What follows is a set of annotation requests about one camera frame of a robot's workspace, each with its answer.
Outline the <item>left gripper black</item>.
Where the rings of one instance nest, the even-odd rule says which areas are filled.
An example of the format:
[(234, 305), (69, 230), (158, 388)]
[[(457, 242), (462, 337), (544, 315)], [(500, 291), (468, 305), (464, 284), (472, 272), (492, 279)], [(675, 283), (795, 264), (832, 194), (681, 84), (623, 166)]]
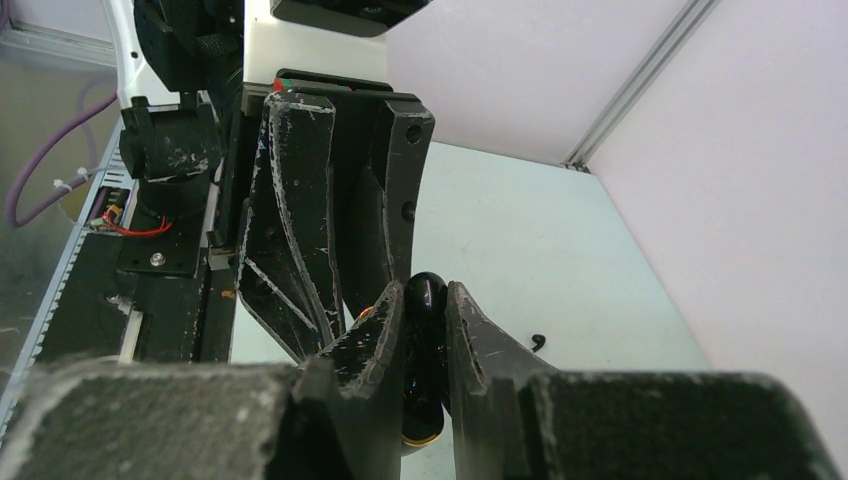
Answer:
[[(271, 85), (258, 84), (250, 98), (240, 71), (211, 79), (224, 134), (211, 245), (235, 246), (249, 195), (238, 292), (247, 311), (302, 362), (345, 327), (332, 194), (348, 201), (344, 302), (350, 313), (372, 306), (388, 283), (410, 278), (435, 117), (414, 95), (384, 83), (283, 69), (275, 85), (300, 93), (268, 95), (261, 120)], [(334, 179), (331, 152), (341, 157), (333, 161)]]

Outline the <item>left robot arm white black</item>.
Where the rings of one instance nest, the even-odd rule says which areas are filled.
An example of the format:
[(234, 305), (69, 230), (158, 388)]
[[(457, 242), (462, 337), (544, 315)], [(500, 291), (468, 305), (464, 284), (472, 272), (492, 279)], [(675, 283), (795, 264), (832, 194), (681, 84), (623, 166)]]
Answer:
[(140, 359), (219, 358), (212, 258), (295, 360), (411, 275), (434, 115), (388, 81), (422, 1), (108, 1)]

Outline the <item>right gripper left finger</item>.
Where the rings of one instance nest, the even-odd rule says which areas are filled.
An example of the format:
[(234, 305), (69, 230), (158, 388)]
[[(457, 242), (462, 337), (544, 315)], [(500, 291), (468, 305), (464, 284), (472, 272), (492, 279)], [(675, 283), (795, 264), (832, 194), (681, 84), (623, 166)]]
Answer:
[(403, 287), (303, 366), (36, 371), (1, 450), (5, 479), (396, 479)]

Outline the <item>black earbud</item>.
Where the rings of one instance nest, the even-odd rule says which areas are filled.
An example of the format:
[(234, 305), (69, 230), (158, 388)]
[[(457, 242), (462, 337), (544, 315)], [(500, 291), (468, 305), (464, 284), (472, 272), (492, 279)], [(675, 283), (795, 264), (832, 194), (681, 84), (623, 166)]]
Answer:
[(537, 333), (531, 336), (532, 347), (531, 351), (533, 353), (539, 352), (547, 342), (547, 337), (543, 334)]

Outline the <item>black earbud charging case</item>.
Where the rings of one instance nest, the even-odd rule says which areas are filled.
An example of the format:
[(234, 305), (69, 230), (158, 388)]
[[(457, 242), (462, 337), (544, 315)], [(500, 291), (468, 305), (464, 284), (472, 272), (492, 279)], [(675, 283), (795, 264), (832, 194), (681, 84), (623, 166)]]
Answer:
[(402, 442), (425, 447), (441, 435), (451, 412), (447, 352), (447, 283), (437, 274), (412, 276), (404, 290), (405, 374)]

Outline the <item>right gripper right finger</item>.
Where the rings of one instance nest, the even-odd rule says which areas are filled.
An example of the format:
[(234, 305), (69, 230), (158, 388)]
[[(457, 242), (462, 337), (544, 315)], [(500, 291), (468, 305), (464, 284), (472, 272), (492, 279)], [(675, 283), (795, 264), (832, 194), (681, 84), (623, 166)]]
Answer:
[(836, 479), (801, 402), (749, 372), (573, 371), (447, 291), (460, 479)]

